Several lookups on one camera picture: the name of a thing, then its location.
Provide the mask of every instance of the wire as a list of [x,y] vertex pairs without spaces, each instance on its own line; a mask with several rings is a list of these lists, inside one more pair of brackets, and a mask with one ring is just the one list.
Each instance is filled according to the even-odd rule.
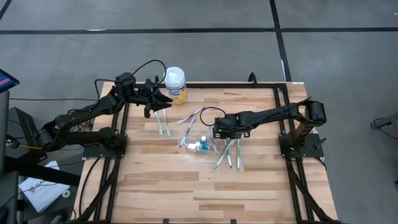
[[100,160],[100,157],[97,158],[97,159],[94,161],[93,165],[91,165],[90,169],[88,170],[88,173],[87,173],[87,176],[86,176],[86,178],[85,178],[85,181],[84,181],[84,183],[83,183],[83,187],[81,188],[80,200],[79,200],[79,217],[81,216],[81,204],[82,204],[81,201],[83,200],[83,193],[85,192],[85,187],[86,187],[86,183],[87,183],[88,177],[90,176],[91,171],[93,170],[95,164],[97,164],[97,162],[98,162],[99,160]]
[[19,122],[17,122],[17,121],[13,121],[13,120],[11,120],[11,119],[8,119],[8,121],[11,121],[11,122],[13,122],[13,123],[16,123],[16,124],[18,124],[19,126],[22,127],[22,125],[21,125]]
[[69,166],[69,165],[81,164],[81,163],[84,163],[84,161],[80,161],[80,162],[71,162],[71,163],[68,163],[68,164],[60,164],[60,165],[57,165],[57,166],[51,166],[51,167],[47,167],[47,168],[60,167],[60,166]]
[[376,125],[376,121],[379,121],[379,120],[381,120],[381,119],[384,119],[384,118],[377,118],[377,119],[374,119],[374,120],[373,120],[373,125],[374,125],[374,127],[376,128],[376,130],[378,130],[378,131],[384,133],[386,136],[389,136],[389,137],[391,137],[391,138],[393,138],[393,139],[398,140],[397,137],[392,136],[392,135],[390,135],[389,133],[387,133],[387,132],[381,130],[381,129]]
[[77,132],[83,132],[83,131],[85,131],[85,128],[86,128],[87,126],[85,126],[85,125],[82,125],[78,130],[77,130]]
[[215,110],[219,110],[219,111],[221,111],[221,112],[223,112],[224,113],[224,116],[226,116],[226,113],[225,113],[225,111],[224,110],[222,110],[222,109],[220,109],[220,108],[217,108],[217,107],[215,107],[215,106],[209,106],[209,107],[206,107],[206,108],[204,108],[201,112],[200,112],[200,115],[199,115],[199,118],[200,118],[200,121],[205,125],[205,126],[213,126],[214,124],[215,124],[215,122],[213,123],[213,124],[206,124],[205,122],[203,122],[203,120],[202,120],[202,118],[201,118],[201,114],[205,111],[205,110],[207,110],[207,109],[215,109]]
[[84,99],[84,98],[60,98],[60,99],[10,98],[10,100],[24,100],[24,101],[64,101],[64,100],[96,101],[96,100],[94,100],[94,99]]
[[27,145],[24,145],[24,144],[19,144],[19,146],[20,146],[20,147],[27,148],[27,149],[43,149],[43,148],[41,148],[41,147],[27,146]]
[[97,82],[98,81],[104,81],[104,82],[116,82],[115,80],[108,80],[108,79],[104,79],[104,78],[98,78],[94,81],[94,86],[95,86],[95,91],[97,93],[97,100],[96,103],[91,105],[91,106],[87,106],[86,108],[83,109],[71,109],[68,111],[68,113],[71,113],[72,111],[89,111],[91,109],[93,109],[95,106],[98,105],[98,103],[100,103],[100,91],[98,90],[98,85]]
[[73,211],[73,214],[75,215],[75,217],[73,217],[73,219],[75,220],[75,219],[76,219],[76,217],[77,217],[77,215],[76,215],[76,211],[75,211],[75,209],[72,209],[72,211]]
[[24,193],[24,192],[30,191],[30,190],[35,189],[35,188],[37,188],[37,187],[41,187],[41,186],[52,186],[52,185],[55,185],[55,184],[40,184],[40,185],[38,185],[38,186],[32,187],[31,189],[27,189],[27,190],[24,190],[24,191],[22,191],[22,192],[19,192],[19,193],[15,194],[14,196],[12,196],[11,198],[9,198],[9,199],[6,201],[6,203],[4,203],[3,207],[5,207],[5,206],[8,204],[8,202],[11,201],[11,199],[13,199],[14,197],[18,197],[18,195],[20,195],[20,194],[22,194],[22,193]]
[[325,170],[328,170],[328,168],[327,168],[325,162],[324,162],[323,160],[321,160],[321,158],[316,157],[316,159],[317,159],[320,163],[322,163],[322,165],[325,167]]
[[164,81],[165,77],[166,77],[167,68],[166,68],[166,65],[165,65],[161,60],[157,60],[157,59],[152,59],[152,60],[150,60],[150,61],[145,62],[143,65],[141,65],[140,67],[138,67],[135,71],[133,71],[133,72],[131,73],[131,75],[129,75],[129,76],[126,77],[126,78],[123,78],[123,80],[126,80],[126,79],[128,79],[128,78],[134,76],[140,69],[142,69],[142,68],[145,67],[147,64],[152,63],[152,62],[159,62],[159,63],[161,63],[161,64],[163,65],[163,68],[164,68],[163,78],[162,78],[162,80],[161,80],[160,82],[158,82],[158,84],[161,84],[161,83]]

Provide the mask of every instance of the jar lid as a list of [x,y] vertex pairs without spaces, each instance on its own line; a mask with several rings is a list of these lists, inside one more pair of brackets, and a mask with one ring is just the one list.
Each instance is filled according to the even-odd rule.
[[165,84],[169,87],[180,87],[185,83],[185,74],[181,68],[170,67],[167,69]]

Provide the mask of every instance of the black cable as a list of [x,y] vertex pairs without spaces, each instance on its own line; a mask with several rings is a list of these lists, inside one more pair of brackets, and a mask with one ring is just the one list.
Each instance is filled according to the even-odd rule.
[[81,201],[83,200],[83,193],[85,192],[85,187],[86,187],[86,183],[87,183],[88,177],[90,176],[91,171],[93,170],[95,164],[97,164],[97,162],[98,162],[99,160],[100,160],[100,157],[97,158],[97,159],[94,161],[93,165],[91,165],[90,169],[89,169],[88,172],[87,172],[87,175],[86,175],[85,181],[84,181],[84,183],[83,183],[83,186],[81,187],[80,200],[79,200],[79,217],[81,216]]
[[11,122],[13,122],[13,123],[16,123],[16,124],[18,124],[19,126],[22,127],[22,125],[21,125],[19,122],[17,122],[17,121],[13,121],[13,120],[11,120],[11,119],[9,119],[9,118],[8,118],[8,121],[11,121]]
[[11,199],[13,199],[14,197],[18,197],[18,195],[20,195],[20,194],[22,194],[22,193],[24,193],[24,192],[30,191],[30,190],[35,189],[35,188],[37,188],[37,187],[41,187],[41,186],[52,186],[52,185],[55,185],[55,184],[40,184],[39,186],[32,187],[31,189],[24,190],[23,192],[19,192],[19,193],[15,194],[14,196],[12,196],[11,198],[9,198],[9,199],[6,201],[6,203],[4,203],[3,207],[5,207],[5,206],[7,205],[7,203],[11,201]]
[[77,217],[77,215],[76,215],[76,211],[75,211],[75,209],[73,209],[72,211],[73,211],[73,214],[75,215],[75,217],[73,218],[73,219],[75,220],[75,219],[76,219],[76,217]]
[[87,106],[86,108],[83,109],[71,109],[68,111],[68,113],[72,112],[72,111],[89,111],[91,109],[93,109],[95,106],[98,105],[98,103],[100,102],[100,91],[98,90],[98,85],[97,82],[98,81],[104,81],[104,82],[116,82],[115,80],[108,80],[108,79],[104,79],[104,78],[98,78],[94,81],[94,86],[95,86],[95,91],[97,93],[97,100],[96,103],[91,105],[91,106]]
[[69,129],[69,132],[75,132],[75,128],[76,128],[76,126],[77,126],[77,125],[74,125],[74,127],[73,127],[73,128],[71,128],[72,130],[71,130],[71,129]]
[[376,125],[376,121],[379,121],[379,120],[381,120],[381,119],[384,119],[384,118],[377,118],[377,119],[374,119],[374,120],[373,120],[373,126],[374,126],[374,128],[376,128],[376,130],[378,130],[378,131],[384,133],[385,135],[387,135],[387,136],[389,136],[389,137],[391,137],[391,138],[393,138],[393,139],[398,140],[397,137],[392,136],[392,135],[390,135],[389,133],[387,133],[387,132],[381,130],[381,129]]
[[200,121],[205,125],[205,126],[213,126],[215,123],[213,123],[213,124],[206,124],[205,122],[203,122],[203,120],[202,120],[202,118],[201,118],[201,114],[205,111],[205,110],[207,110],[207,109],[215,109],[215,110],[219,110],[219,111],[221,111],[221,112],[223,112],[224,113],[224,116],[226,116],[226,113],[225,113],[225,111],[224,110],[222,110],[222,109],[220,109],[220,108],[217,108],[217,107],[215,107],[215,106],[209,106],[209,107],[206,107],[206,108],[204,108],[201,112],[200,112],[200,115],[199,115],[199,118],[200,118]]
[[27,99],[27,98],[10,98],[10,100],[24,100],[24,101],[64,101],[64,100],[96,101],[96,100],[94,100],[94,99],[85,99],[85,98],[60,98],[60,99]]
[[80,127],[77,132],[81,132],[82,130],[84,130],[85,126]]
[[57,166],[51,166],[51,167],[47,167],[47,168],[53,168],[53,167],[60,167],[60,166],[69,166],[69,165],[74,165],[74,164],[80,164],[80,163],[83,163],[84,161],[80,161],[80,162],[71,162],[71,163],[68,163],[68,164],[60,164],[60,165],[57,165]]
[[323,160],[321,160],[321,158],[319,157],[315,157],[320,163],[322,163],[322,165],[325,167],[325,170],[328,170],[328,168],[326,167],[326,164]]
[[163,65],[163,68],[164,68],[164,75],[163,75],[163,78],[161,79],[161,81],[157,83],[157,84],[161,84],[161,83],[164,81],[165,77],[166,77],[167,68],[166,68],[166,65],[165,65],[161,60],[157,60],[157,59],[152,59],[152,60],[150,60],[150,61],[145,62],[143,65],[141,65],[140,67],[138,67],[135,71],[133,71],[133,72],[131,73],[131,75],[129,75],[128,77],[124,78],[123,80],[126,80],[126,79],[128,79],[128,78],[134,76],[140,69],[142,69],[142,68],[145,67],[147,64],[152,63],[152,62],[159,62],[159,63],[161,63],[161,64]]
[[85,209],[83,212],[83,215],[81,215],[77,220],[78,221],[88,221],[90,219],[91,215],[94,212],[94,209],[98,206],[99,202],[102,200],[104,197],[104,194],[108,191],[109,187],[114,181],[117,181],[117,160],[113,164],[113,168],[111,173],[108,175],[108,178],[106,179],[104,185],[102,188],[99,189],[97,195],[94,197],[94,199],[91,201],[90,205]]

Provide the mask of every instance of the plastic container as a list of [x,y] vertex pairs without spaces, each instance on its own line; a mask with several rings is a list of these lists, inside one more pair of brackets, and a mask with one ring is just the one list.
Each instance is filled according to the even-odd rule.
[[185,74],[181,68],[170,67],[164,79],[169,97],[173,103],[179,104],[187,99],[187,88],[185,86]]
[[211,144],[207,142],[206,136],[197,136],[195,139],[187,139],[185,141],[185,148],[199,154],[208,155],[211,149]]

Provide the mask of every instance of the yellow label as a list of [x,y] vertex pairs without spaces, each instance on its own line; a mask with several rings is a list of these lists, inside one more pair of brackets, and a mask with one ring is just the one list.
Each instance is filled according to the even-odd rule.
[[175,104],[183,103],[183,102],[185,102],[186,99],[187,99],[187,89],[184,88],[184,89],[180,90],[180,94],[179,94],[178,98],[173,99],[173,103],[175,103]]

